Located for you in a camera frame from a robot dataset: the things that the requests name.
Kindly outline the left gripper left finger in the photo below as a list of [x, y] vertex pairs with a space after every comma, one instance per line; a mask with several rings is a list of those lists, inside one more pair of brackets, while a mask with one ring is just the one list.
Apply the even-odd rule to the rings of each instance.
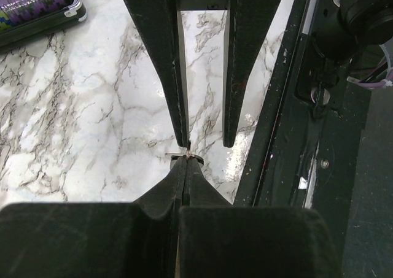
[[132, 203], [1, 209], [2, 277], [174, 277], [181, 172]]

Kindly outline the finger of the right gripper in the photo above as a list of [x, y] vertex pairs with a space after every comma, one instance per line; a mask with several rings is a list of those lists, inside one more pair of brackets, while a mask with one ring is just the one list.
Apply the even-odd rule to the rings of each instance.
[[123, 0], [161, 81], [179, 146], [189, 144], [185, 42], [177, 0]]
[[228, 0], [222, 139], [233, 147], [247, 82], [281, 0]]

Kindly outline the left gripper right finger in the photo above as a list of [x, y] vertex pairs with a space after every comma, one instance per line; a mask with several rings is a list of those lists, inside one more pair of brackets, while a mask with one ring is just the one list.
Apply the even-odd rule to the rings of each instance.
[[181, 172], [178, 277], [341, 277], [323, 218], [297, 207], [236, 207], [204, 178], [197, 160]]

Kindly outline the black key fob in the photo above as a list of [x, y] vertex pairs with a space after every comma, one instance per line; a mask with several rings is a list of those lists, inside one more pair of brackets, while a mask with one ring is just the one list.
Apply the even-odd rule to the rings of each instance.
[[186, 151], [178, 152], [178, 153], [171, 153], [171, 152], [165, 153], [166, 157], [170, 157], [170, 169], [172, 169], [176, 164], [176, 161], [182, 157], [185, 157], [187, 160], [194, 158], [197, 160], [201, 168], [204, 166], [204, 159], [202, 159], [202, 157], [198, 155], [192, 154], [190, 146], [191, 146], [191, 142], [189, 141]]

